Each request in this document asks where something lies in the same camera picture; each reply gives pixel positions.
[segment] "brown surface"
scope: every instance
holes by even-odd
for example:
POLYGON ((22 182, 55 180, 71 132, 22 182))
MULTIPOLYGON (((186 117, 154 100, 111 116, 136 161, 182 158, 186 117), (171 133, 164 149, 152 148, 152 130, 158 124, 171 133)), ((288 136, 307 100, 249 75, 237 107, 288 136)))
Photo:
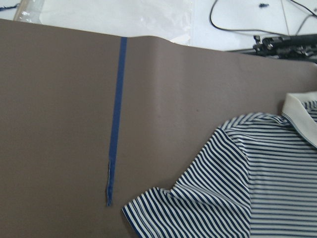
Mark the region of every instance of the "brown surface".
POLYGON ((120 208, 170 188, 217 125, 317 90, 314 64, 128 40, 113 206, 105 207, 119 38, 0 20, 4 238, 136 237, 120 208))

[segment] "striped shirt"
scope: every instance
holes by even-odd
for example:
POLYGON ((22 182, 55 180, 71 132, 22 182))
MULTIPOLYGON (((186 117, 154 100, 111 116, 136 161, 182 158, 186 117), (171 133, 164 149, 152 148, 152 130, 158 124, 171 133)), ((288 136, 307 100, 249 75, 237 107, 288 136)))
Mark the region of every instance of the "striped shirt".
POLYGON ((287 94, 281 116, 219 126, 171 190, 122 210, 140 237, 316 238, 317 92, 287 94))

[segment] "shirt sleeve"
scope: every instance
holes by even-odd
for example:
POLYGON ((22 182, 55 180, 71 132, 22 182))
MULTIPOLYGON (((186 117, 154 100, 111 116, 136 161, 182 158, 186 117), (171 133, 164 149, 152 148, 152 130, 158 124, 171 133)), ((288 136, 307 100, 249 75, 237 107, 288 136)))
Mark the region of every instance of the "shirt sleeve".
POLYGON ((154 187, 122 210, 139 237, 247 238, 247 158, 218 128, 171 190, 154 187))

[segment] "clear plastic sheet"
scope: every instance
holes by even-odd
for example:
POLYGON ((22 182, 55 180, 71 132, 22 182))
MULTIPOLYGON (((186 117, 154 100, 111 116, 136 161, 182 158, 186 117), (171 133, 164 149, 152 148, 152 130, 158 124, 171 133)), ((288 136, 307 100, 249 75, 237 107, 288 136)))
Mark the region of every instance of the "clear plastic sheet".
POLYGON ((189 45, 192 0, 22 0, 15 20, 189 45))

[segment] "shirt collar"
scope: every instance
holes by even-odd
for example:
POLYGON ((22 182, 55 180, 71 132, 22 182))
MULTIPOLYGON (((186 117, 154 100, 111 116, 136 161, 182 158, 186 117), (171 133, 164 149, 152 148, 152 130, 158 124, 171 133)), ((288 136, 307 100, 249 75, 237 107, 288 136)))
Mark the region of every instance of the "shirt collar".
POLYGON ((309 93, 288 93, 282 110, 294 128, 317 148, 317 123, 309 115, 303 103, 317 100, 317 91, 309 93))

